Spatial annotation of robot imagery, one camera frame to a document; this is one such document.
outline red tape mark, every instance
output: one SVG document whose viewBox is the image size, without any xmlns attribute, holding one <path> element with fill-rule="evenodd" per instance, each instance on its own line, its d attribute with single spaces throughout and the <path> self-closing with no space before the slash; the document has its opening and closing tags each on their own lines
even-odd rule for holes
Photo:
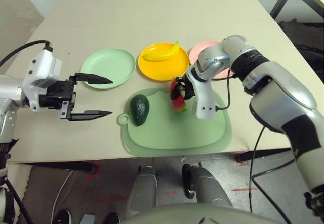
<svg viewBox="0 0 324 224">
<path fill-rule="evenodd" d="M 95 172 L 95 174 L 86 174 L 86 179 L 87 180 L 97 180 L 99 178 L 101 164 L 100 163 L 95 163 L 95 165 L 97 166 L 97 171 Z"/>
<path fill-rule="evenodd" d="M 244 188 L 244 189 L 233 189 L 232 191 L 248 191 L 249 188 Z"/>
<path fill-rule="evenodd" d="M 238 167 L 244 167 L 244 166 L 248 166 L 248 165 L 249 165 L 248 162 L 247 162 L 247 163 L 240 163 L 240 162 L 238 161 L 238 157 L 239 157 L 239 153 L 234 154 L 234 159 L 235 159 L 235 161 L 236 161 L 236 166 L 238 166 Z"/>
<path fill-rule="evenodd" d="M 112 197 L 101 197 L 101 201 L 116 201 L 116 200 L 127 200 L 128 196 L 112 196 Z"/>
<path fill-rule="evenodd" d="M 236 166 L 238 166 L 238 167 L 245 167 L 245 166 L 248 166 L 248 165 L 249 165 L 248 162 L 247 163 L 239 163 L 239 162 L 236 163 Z"/>
<path fill-rule="evenodd" d="M 174 195 L 177 191 L 166 191 L 166 195 Z"/>
</svg>

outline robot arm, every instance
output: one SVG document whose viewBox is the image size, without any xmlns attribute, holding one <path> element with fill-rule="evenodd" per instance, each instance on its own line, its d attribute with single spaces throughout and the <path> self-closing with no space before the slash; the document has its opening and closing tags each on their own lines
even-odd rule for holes
<svg viewBox="0 0 324 224">
<path fill-rule="evenodd" d="M 299 170 L 315 195 L 309 205 L 313 210 L 322 210 L 324 118 L 311 92 L 278 63 L 248 45 L 243 37 L 231 36 L 204 49 L 182 78 L 183 88 L 193 89 L 185 93 L 190 97 L 196 95 L 193 111 L 198 118 L 214 116 L 210 81 L 226 68 L 235 73 L 244 91 L 252 95 L 249 107 L 257 121 L 273 132 L 287 135 Z"/>
<path fill-rule="evenodd" d="M 92 120 L 111 114 L 109 111 L 87 110 L 73 114 L 78 81 L 107 84 L 112 81 L 92 74 L 75 73 L 68 80 L 59 81 L 62 61 L 55 58 L 47 44 L 32 59 L 24 79 L 0 75 L 0 145 L 11 144 L 19 108 L 29 107 L 34 112 L 43 108 L 61 110 L 60 118 L 69 121 Z"/>
</svg>

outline yellow plate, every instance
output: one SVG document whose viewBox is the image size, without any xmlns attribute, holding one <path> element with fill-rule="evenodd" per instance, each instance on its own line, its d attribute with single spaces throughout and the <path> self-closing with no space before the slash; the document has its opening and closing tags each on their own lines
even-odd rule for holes
<svg viewBox="0 0 324 224">
<path fill-rule="evenodd" d="M 172 45 L 172 43 L 155 43 L 145 48 L 138 57 L 141 72 L 156 81 L 170 81 L 176 76 L 182 76 L 189 66 L 189 56 L 182 47 L 174 57 L 165 61 L 147 61 L 143 58 L 143 54 L 150 50 L 165 51 Z"/>
</svg>

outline pink plate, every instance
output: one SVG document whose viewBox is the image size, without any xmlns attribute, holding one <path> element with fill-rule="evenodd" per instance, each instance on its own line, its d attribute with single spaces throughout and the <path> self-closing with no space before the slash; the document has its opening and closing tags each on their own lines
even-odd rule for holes
<svg viewBox="0 0 324 224">
<path fill-rule="evenodd" d="M 205 41 L 196 44 L 189 53 L 190 64 L 193 65 L 196 62 L 196 60 L 198 60 L 198 55 L 203 49 L 209 46 L 215 46 L 217 44 L 219 43 L 216 41 Z M 214 78 L 225 78 L 227 77 L 227 73 L 228 73 L 228 69 L 223 70 L 221 73 L 217 74 Z"/>
</svg>

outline green cutting board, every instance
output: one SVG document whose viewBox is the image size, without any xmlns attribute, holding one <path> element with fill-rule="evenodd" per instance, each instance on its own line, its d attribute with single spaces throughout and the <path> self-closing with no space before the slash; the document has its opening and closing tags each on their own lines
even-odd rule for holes
<svg viewBox="0 0 324 224">
<path fill-rule="evenodd" d="M 136 126 L 130 115 L 130 99 L 144 94 L 150 102 L 145 123 Z M 216 104 L 224 107 L 216 94 Z M 121 126 L 121 140 L 126 151 L 134 156 L 173 156 L 213 153 L 225 149 L 231 139 L 231 127 L 226 111 L 218 111 L 212 119 L 197 119 L 192 113 L 191 100 L 188 110 L 176 112 L 170 104 L 165 89 L 145 89 L 133 94 L 117 122 Z"/>
</svg>

